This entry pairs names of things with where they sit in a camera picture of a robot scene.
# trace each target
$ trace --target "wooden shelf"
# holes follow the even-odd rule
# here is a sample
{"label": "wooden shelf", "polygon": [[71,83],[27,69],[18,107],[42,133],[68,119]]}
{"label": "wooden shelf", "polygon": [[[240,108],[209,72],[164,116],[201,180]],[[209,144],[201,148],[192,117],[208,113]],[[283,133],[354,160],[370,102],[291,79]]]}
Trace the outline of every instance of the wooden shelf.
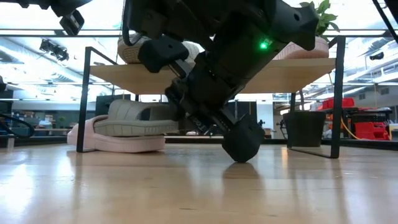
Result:
{"label": "wooden shelf", "polygon": [[[335,58],[273,60],[264,67],[241,93],[292,93],[301,90],[335,68]],[[92,75],[134,94],[163,94],[175,74],[169,67],[150,73],[145,66],[92,66]]]}

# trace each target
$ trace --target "black plant pot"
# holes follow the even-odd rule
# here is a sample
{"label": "black plant pot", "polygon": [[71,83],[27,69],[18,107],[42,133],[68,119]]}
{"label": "black plant pot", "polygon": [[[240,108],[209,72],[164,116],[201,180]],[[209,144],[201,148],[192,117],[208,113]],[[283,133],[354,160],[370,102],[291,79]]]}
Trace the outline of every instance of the black plant pot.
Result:
{"label": "black plant pot", "polygon": [[326,113],[296,111],[283,115],[292,147],[320,147]]}

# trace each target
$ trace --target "red toolbox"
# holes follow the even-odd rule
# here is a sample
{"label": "red toolbox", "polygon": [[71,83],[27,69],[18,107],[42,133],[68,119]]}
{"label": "red toolbox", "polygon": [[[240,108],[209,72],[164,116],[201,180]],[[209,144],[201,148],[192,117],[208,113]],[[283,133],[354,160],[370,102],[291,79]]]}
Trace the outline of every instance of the red toolbox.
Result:
{"label": "red toolbox", "polygon": [[360,139],[390,140],[386,125],[383,122],[355,123],[355,135]]}
{"label": "red toolbox", "polygon": [[[322,102],[322,109],[323,110],[332,109],[334,103],[335,103],[335,99],[334,98],[327,99],[327,100]],[[354,107],[355,106],[354,99],[350,98],[350,97],[343,98],[343,101],[342,101],[341,105],[342,105],[342,108]]]}

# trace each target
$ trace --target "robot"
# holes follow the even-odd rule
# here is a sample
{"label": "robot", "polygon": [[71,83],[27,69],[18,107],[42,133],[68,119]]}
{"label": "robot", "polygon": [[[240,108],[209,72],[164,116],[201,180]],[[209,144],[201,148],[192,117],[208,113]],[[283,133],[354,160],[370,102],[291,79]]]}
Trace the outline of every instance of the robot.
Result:
{"label": "robot", "polygon": [[[84,19],[76,8],[91,0],[15,0],[22,7],[49,7],[69,35],[77,35]],[[151,38],[139,52],[150,72],[170,66],[176,77],[165,90],[174,119],[187,117],[205,133],[214,124],[223,132],[223,149],[236,162],[254,157],[264,130],[248,114],[241,119],[225,107],[289,42],[315,46],[318,17],[311,6],[293,8],[282,0],[126,0],[123,37],[134,30]],[[205,51],[191,66],[181,41]]]}

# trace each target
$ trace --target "ceiling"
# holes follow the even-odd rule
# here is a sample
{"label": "ceiling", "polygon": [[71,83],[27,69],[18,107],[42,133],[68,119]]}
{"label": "ceiling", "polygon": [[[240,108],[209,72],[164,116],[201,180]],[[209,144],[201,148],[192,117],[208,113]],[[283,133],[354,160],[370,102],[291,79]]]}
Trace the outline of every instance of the ceiling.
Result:
{"label": "ceiling", "polygon": [[[363,29],[386,29],[379,14],[376,11],[371,0],[330,0],[330,13],[338,15],[336,23],[340,29],[355,29],[356,32],[368,34],[372,31]],[[120,24],[121,13],[123,10],[123,0],[94,0],[81,8],[79,11],[85,18],[85,25],[83,30],[95,34],[95,30],[115,30]],[[291,6],[298,6],[301,1],[286,0]],[[385,13],[389,18],[392,18],[391,13],[385,9]],[[18,4],[0,3],[0,30],[1,29],[37,29],[37,30],[55,30],[61,29],[57,18],[51,10],[43,11],[37,6],[31,6],[29,9],[22,9]],[[395,28],[398,29],[398,24],[391,19]],[[39,50],[42,39],[49,39],[51,42],[58,44],[68,49],[70,59],[67,62],[58,63],[55,58],[50,55],[43,54]],[[393,61],[396,57],[396,45],[391,40],[385,43],[382,47],[385,52],[391,52],[388,57],[380,61],[367,60],[369,54],[375,54],[379,49],[369,49],[370,45],[378,39],[349,39],[346,49],[345,65],[346,75],[355,75],[364,70],[369,70],[379,64]],[[109,58],[117,59],[118,37],[0,37],[0,74],[5,75],[6,80],[11,81],[32,81],[39,82],[43,80],[55,80],[59,82],[70,82],[71,80],[81,79],[81,74],[84,68],[85,47],[93,46],[100,52],[107,55]],[[331,57],[335,56],[335,48],[331,49]],[[101,57],[93,54],[91,64],[94,62],[109,64]],[[377,78],[373,74],[377,71],[371,71],[358,76],[350,82],[372,82],[372,78]],[[92,77],[93,82],[100,82],[101,80]],[[317,96],[324,95],[330,92],[330,86],[324,85],[329,82],[329,77],[325,75],[317,80],[321,85],[310,85],[305,88],[305,93],[308,99],[314,99]],[[37,89],[43,92],[43,89],[53,88],[48,85],[35,85]],[[70,91],[77,91],[79,87],[71,85]],[[96,87],[96,91],[92,94],[101,95],[107,94],[111,91],[112,86],[100,86],[100,90]]]}

